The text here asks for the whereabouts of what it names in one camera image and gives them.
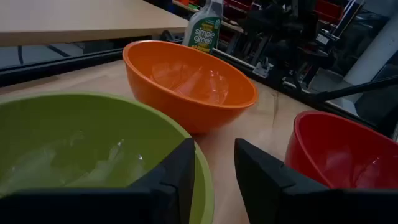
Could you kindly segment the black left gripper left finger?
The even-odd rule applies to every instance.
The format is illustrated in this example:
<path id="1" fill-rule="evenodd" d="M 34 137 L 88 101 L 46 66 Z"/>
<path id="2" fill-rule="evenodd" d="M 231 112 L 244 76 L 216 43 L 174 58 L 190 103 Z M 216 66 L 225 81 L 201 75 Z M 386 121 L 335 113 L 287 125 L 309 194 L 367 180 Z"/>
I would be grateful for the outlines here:
<path id="1" fill-rule="evenodd" d="M 19 190 L 0 198 L 0 224 L 188 224 L 195 146 L 184 139 L 127 187 Z"/>

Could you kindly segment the light wooden table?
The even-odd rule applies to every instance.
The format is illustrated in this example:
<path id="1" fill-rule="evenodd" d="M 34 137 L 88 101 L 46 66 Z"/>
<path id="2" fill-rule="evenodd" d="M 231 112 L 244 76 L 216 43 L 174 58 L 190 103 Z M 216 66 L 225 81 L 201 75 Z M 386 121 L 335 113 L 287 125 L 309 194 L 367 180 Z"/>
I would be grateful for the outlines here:
<path id="1" fill-rule="evenodd" d="M 0 0 L 0 47 L 183 32 L 187 25 L 144 0 Z"/>

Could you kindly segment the simple green spray bottle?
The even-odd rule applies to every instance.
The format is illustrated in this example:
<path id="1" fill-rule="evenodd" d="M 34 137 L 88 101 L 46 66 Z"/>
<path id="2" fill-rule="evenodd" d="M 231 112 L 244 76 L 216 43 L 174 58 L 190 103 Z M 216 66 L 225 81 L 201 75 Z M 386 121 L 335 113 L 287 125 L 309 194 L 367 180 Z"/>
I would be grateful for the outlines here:
<path id="1" fill-rule="evenodd" d="M 190 18 L 182 45 L 210 54 L 217 47 L 223 21 L 223 0 L 206 0 Z"/>

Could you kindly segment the red storage bin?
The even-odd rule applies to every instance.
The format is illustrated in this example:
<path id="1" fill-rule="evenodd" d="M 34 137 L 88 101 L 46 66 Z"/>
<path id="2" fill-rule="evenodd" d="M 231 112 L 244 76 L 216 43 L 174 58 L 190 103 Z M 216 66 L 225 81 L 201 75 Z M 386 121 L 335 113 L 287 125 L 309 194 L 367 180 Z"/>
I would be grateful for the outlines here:
<path id="1" fill-rule="evenodd" d="M 343 0 L 316 0 L 314 11 L 321 21 L 339 23 L 344 12 Z"/>

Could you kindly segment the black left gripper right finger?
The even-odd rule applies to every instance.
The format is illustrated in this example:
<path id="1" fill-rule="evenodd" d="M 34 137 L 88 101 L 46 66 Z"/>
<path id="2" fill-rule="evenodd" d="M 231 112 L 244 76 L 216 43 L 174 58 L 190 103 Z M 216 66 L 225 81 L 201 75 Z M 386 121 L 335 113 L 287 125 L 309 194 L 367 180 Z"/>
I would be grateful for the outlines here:
<path id="1" fill-rule="evenodd" d="M 234 166 L 250 224 L 398 224 L 398 190 L 330 189 L 242 138 Z"/>

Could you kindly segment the orange plastic bowl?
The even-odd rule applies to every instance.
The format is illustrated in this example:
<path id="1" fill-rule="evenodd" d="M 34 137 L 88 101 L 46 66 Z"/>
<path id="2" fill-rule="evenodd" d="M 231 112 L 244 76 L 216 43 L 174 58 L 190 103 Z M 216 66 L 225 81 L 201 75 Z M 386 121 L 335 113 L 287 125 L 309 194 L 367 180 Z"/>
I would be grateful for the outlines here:
<path id="1" fill-rule="evenodd" d="M 243 72 L 181 44 L 132 42 L 123 49 L 123 60 L 135 99 L 191 134 L 229 124 L 258 100 L 256 86 Z"/>

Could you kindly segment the grey metal bracket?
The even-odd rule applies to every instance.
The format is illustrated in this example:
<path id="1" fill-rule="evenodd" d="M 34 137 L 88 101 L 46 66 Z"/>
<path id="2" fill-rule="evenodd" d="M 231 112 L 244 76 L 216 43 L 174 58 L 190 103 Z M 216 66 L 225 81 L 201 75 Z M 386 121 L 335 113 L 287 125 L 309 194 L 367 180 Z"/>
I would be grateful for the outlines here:
<path id="1" fill-rule="evenodd" d="M 262 78 L 267 78 L 273 67 L 274 65 L 270 63 L 269 58 L 265 57 L 264 60 L 257 63 L 252 72 Z"/>

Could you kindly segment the white pillar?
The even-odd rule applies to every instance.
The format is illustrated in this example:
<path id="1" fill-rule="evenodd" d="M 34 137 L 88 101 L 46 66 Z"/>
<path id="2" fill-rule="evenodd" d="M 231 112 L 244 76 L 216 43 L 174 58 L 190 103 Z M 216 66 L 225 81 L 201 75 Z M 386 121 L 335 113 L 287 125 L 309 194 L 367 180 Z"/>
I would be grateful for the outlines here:
<path id="1" fill-rule="evenodd" d="M 343 80 L 351 85 L 370 82 L 397 50 L 398 12 L 390 18 Z"/>

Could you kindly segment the red plastic bowl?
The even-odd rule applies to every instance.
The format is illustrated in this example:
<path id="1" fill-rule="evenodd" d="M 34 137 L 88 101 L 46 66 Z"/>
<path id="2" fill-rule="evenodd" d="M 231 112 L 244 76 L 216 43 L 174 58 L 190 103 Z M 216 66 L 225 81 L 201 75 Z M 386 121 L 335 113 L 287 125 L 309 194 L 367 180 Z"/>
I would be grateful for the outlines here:
<path id="1" fill-rule="evenodd" d="M 398 143 L 331 113 L 295 117 L 284 162 L 333 189 L 398 189 Z"/>

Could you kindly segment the green plastic bowl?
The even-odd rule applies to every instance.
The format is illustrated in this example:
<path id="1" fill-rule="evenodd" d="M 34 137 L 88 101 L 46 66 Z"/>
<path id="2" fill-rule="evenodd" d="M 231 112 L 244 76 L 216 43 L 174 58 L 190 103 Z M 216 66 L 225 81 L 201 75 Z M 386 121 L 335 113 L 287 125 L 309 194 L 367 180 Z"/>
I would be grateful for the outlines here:
<path id="1" fill-rule="evenodd" d="M 0 198 L 19 190 L 127 187 L 184 139 L 181 125 L 142 103 L 95 93 L 0 101 Z M 214 193 L 194 141 L 188 224 L 211 224 Z"/>

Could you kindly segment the black slanted rod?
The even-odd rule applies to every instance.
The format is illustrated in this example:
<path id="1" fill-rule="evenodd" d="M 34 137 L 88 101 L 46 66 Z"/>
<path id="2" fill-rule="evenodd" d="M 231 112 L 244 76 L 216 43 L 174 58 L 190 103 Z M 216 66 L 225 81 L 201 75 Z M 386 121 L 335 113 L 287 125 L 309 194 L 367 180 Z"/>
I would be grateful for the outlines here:
<path id="1" fill-rule="evenodd" d="M 363 93 L 366 91 L 377 90 L 380 88 L 385 88 L 392 85 L 398 85 L 398 75 L 384 78 L 382 80 L 368 82 L 356 86 L 351 86 L 347 88 L 342 88 L 334 91 L 325 91 L 317 94 L 313 94 L 312 98 L 314 101 L 328 101 L 335 98 L 341 98 L 344 96 L 355 95 L 357 93 Z"/>

